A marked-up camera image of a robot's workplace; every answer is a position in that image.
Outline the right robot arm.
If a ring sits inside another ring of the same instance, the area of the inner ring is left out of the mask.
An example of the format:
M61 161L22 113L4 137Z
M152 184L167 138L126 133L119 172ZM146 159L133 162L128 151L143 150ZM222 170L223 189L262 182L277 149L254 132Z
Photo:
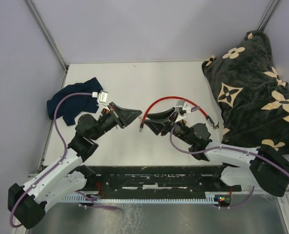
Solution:
M289 186L289 161L272 147L243 148L213 141L206 124L187 126L186 115L198 107L176 106L167 111L148 114L143 125L157 136L169 136L171 145L179 152L199 161L220 162L223 168L212 178L219 191L228 186L259 186L265 192L282 197Z

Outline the red cable lock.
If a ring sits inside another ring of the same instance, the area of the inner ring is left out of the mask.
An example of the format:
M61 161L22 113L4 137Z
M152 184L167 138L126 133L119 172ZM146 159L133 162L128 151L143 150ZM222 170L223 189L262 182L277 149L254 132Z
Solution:
M192 106L192 107L198 107L199 111L201 112L201 114L205 117L206 121L208 122L208 124L214 129L216 127L215 122L213 121L213 119L210 117L210 115L208 115L205 110L200 107L200 105L196 104L195 102L184 98L184 97L179 97L179 96L166 96L166 97L161 97L157 100L155 100L152 104L150 104L148 106L148 108L145 110L141 121L140 121L140 125L139 125L139 132L141 133L143 128L144 128L144 120L147 118L147 115L152 111L152 109L154 109L156 106L160 106L160 103L167 103L170 104L170 102L172 101L172 104L174 104L174 101L185 101L188 106Z

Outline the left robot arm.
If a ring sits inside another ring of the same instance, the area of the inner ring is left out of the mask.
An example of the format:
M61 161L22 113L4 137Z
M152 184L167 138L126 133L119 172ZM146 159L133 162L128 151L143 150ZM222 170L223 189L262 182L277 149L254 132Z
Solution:
M64 145L64 153L34 178L9 188L7 207L11 227L31 229L69 194L83 188L93 189L96 174L84 162L97 150L95 141L117 126L128 127L141 114L141 110L121 108L111 102L98 119L90 114L80 116L75 136Z

